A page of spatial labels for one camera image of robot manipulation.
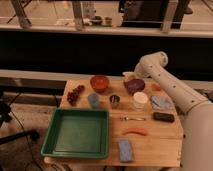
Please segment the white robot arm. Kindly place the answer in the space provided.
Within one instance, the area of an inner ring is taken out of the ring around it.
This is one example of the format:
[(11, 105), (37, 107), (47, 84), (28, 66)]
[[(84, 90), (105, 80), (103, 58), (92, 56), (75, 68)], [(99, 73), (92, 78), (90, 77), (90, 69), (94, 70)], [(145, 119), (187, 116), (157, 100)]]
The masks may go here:
[(134, 74), (151, 76), (187, 114), (180, 171), (213, 171), (213, 102), (164, 69), (166, 53), (160, 51), (143, 56)]

